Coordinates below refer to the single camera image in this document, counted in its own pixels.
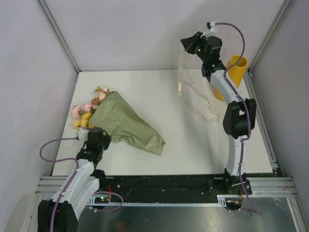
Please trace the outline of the green and peach wrapping paper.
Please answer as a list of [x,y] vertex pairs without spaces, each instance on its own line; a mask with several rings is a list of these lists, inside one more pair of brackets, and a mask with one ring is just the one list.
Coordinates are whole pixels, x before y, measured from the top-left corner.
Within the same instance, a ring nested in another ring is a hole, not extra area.
[[90,125],[104,129],[114,142],[128,144],[161,155],[166,144],[163,137],[116,91],[109,94],[89,120]]

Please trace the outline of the artificial flower bouquet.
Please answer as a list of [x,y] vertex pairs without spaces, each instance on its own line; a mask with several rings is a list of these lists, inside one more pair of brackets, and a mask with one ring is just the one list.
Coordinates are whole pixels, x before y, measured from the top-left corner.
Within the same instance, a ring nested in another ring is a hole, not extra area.
[[109,88],[101,87],[97,87],[94,91],[97,93],[97,96],[93,98],[91,102],[84,105],[74,105],[72,108],[71,114],[75,119],[72,127],[76,130],[79,128],[94,128],[94,126],[89,122],[91,117],[100,106],[100,104],[104,101],[104,99],[115,93],[115,91],[110,91]]

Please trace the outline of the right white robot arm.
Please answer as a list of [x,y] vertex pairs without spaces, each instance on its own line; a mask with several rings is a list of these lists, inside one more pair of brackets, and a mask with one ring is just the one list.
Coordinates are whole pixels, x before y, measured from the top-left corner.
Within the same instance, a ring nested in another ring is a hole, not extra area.
[[227,105],[223,128],[228,135],[229,150],[221,186],[226,193],[234,194],[245,184],[244,148],[255,127],[256,101],[244,98],[229,77],[220,60],[220,38],[198,31],[192,37],[181,39],[180,43],[187,53],[200,58],[202,76],[219,90]]

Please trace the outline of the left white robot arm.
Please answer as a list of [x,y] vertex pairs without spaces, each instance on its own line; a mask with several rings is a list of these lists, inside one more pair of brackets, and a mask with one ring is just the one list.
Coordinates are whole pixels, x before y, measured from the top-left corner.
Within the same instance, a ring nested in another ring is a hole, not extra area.
[[79,218],[91,196],[107,188],[106,175],[97,169],[111,136],[102,128],[80,128],[77,140],[83,146],[73,161],[75,166],[59,190],[38,206],[39,232],[75,232]]

